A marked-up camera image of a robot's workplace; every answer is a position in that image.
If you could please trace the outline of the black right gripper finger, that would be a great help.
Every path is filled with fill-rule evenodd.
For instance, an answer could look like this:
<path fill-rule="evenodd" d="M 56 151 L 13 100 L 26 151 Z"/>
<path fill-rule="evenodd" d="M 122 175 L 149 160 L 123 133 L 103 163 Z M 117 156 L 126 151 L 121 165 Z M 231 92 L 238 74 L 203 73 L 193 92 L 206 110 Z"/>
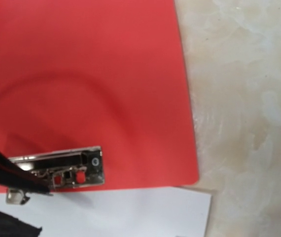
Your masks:
<path fill-rule="evenodd" d="M 38 237 L 41 231 L 42 228 L 34 227 L 0 212 L 0 237 Z"/>
<path fill-rule="evenodd" d="M 48 194 L 49 185 L 46 181 L 22 170 L 0 152 L 0 185 L 8 188 L 21 189 L 27 192 Z"/>

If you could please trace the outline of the red plastic folder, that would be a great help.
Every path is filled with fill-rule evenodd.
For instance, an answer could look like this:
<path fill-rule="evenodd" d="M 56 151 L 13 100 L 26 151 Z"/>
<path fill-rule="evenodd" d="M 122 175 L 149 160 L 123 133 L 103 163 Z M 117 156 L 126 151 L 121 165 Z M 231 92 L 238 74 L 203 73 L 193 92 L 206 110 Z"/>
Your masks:
<path fill-rule="evenodd" d="M 101 146 L 100 190 L 199 171 L 172 0 L 0 0 L 0 151 Z"/>

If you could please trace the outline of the white paper sheet underneath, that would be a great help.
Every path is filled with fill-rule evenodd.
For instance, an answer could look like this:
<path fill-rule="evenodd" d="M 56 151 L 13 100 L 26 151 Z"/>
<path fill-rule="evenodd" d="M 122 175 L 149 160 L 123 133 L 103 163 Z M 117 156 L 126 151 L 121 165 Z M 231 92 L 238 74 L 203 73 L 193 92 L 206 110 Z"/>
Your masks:
<path fill-rule="evenodd" d="M 182 188 L 32 195 L 0 211 L 41 227 L 43 237 L 202 237 L 211 195 Z"/>

